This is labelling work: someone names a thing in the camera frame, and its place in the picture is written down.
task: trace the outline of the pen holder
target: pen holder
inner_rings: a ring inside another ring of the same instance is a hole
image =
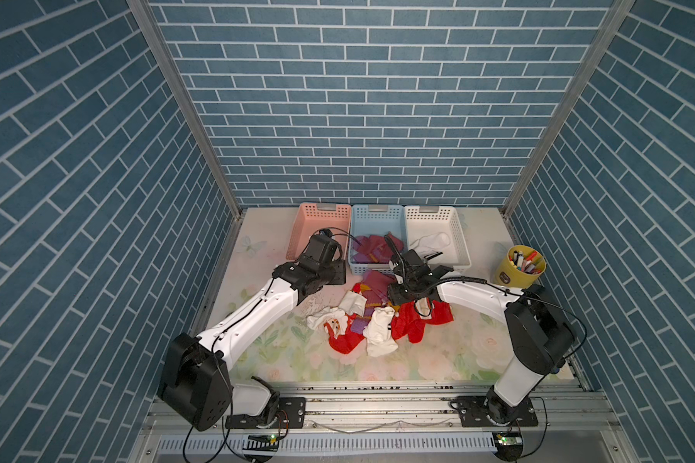
[[[494,282],[510,287],[527,288],[535,283],[538,277],[546,271],[546,258],[544,258],[541,253],[538,253],[538,256],[533,259],[533,263],[535,264],[536,270],[540,270],[540,273],[525,273],[518,270],[515,264],[510,260],[510,257],[512,257],[515,251],[523,255],[530,255],[535,249],[523,245],[512,246],[510,250],[507,251],[507,256],[502,260],[500,266],[497,267],[497,271],[494,272]]]

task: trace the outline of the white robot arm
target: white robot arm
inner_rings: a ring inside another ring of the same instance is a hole
[[[178,336],[168,350],[158,395],[200,431],[221,418],[230,404],[234,414],[257,416],[263,424],[272,421],[278,393],[259,379],[232,384],[228,370],[258,336],[306,296],[324,284],[344,283],[344,261],[333,260],[337,248],[328,236],[313,236],[295,262],[279,266],[273,278],[225,320],[196,338]],[[417,288],[422,287],[422,297],[479,311],[508,326],[515,355],[487,394],[490,418],[507,424],[540,380],[563,365],[563,355],[574,341],[573,330],[560,313],[548,312],[540,302],[542,287],[522,290],[497,288],[482,280],[440,279],[450,269],[437,267],[430,272],[421,259],[414,260],[416,256],[408,251],[400,257],[402,284],[389,288],[392,301],[418,299]]]

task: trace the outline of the red sock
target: red sock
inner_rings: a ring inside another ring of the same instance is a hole
[[[345,330],[345,334],[341,334],[336,338],[330,325],[327,323],[324,324],[324,326],[327,327],[327,331],[330,333],[330,346],[337,352],[348,354],[363,340],[363,335],[354,333],[351,330],[353,321],[355,321],[357,316],[358,314],[354,313],[347,318],[347,329]]]
[[[414,302],[402,304],[398,309],[398,317],[391,321],[391,337],[394,340],[405,334],[412,344],[420,342],[425,335],[425,320],[420,319],[414,310]]]
[[[448,302],[433,301],[433,312],[427,324],[446,324],[453,321],[451,305]]]

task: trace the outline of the pink basket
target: pink basket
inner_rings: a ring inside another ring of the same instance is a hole
[[[317,204],[302,202],[298,207],[297,219],[291,229],[291,239],[288,242],[286,259],[293,261],[304,250],[309,237],[314,232],[326,227],[338,227],[350,230],[352,208],[349,204]],[[335,240],[342,246],[343,255],[348,255],[347,236],[336,236]]]

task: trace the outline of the blue brick wall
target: blue brick wall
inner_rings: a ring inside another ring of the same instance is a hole
[[[514,213],[642,461],[695,461],[695,0],[637,0]]]
[[[242,204],[501,206],[610,2],[153,9]]]
[[[124,0],[0,0],[0,463],[128,457],[230,221]]]

